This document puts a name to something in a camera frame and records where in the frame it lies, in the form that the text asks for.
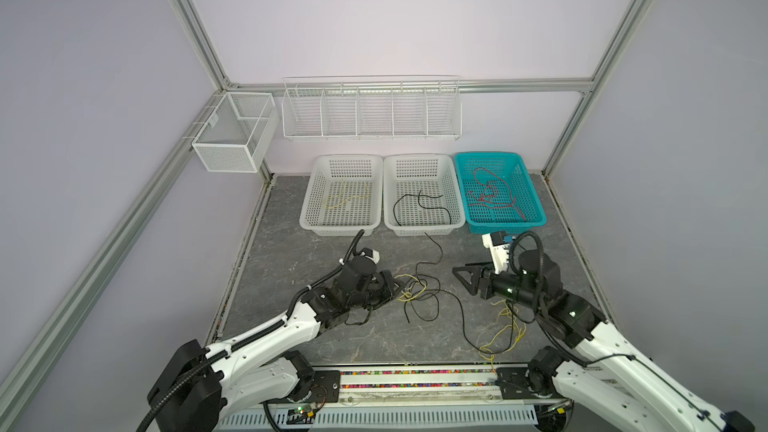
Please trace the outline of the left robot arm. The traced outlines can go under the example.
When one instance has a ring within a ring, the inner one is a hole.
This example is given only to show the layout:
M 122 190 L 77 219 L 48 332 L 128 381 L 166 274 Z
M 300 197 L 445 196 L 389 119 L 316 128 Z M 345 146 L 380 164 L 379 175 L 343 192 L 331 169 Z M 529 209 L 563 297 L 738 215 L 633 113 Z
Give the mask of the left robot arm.
M 297 351 L 328 330 L 396 300 L 403 281 L 378 267 L 377 251 L 357 247 L 357 233 L 336 267 L 305 285 L 285 311 L 252 329 L 208 345 L 179 346 L 147 394 L 146 431 L 211 431 L 235 412 L 275 399 L 311 394 L 315 371 Z

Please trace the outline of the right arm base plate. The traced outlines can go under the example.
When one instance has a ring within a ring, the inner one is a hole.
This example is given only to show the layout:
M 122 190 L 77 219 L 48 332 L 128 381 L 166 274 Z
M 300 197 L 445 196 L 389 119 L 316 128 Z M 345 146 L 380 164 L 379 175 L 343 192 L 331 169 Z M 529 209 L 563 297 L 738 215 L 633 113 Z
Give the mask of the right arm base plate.
M 498 367 L 494 384 L 505 400 L 525 397 L 550 398 L 555 394 L 549 375 L 527 367 Z

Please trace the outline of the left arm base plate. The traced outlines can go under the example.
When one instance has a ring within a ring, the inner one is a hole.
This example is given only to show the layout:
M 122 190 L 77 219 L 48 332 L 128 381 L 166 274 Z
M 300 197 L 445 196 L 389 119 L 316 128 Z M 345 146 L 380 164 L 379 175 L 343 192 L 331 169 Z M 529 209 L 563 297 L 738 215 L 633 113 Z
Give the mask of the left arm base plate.
M 294 403 L 337 403 L 340 392 L 339 370 L 316 370 L 312 376 L 301 378 L 286 399 Z

